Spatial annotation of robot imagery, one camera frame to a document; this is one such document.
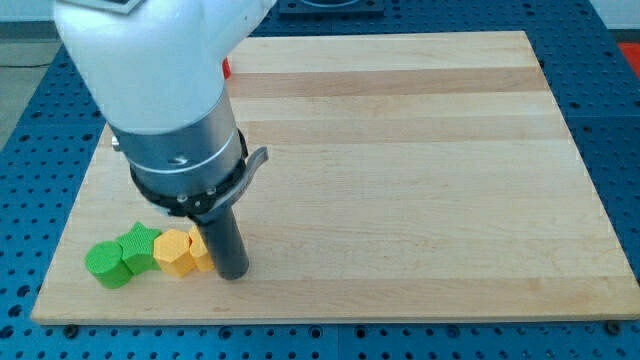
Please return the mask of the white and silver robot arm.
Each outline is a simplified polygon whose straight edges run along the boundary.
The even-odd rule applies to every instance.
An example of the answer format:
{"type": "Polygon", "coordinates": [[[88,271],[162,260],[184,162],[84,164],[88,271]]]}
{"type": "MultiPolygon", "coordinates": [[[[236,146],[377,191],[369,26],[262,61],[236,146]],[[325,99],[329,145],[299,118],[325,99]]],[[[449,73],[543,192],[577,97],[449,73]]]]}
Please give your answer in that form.
{"type": "Polygon", "coordinates": [[[274,0],[57,1],[55,25],[150,202],[204,214],[246,152],[223,61],[274,0]]]}

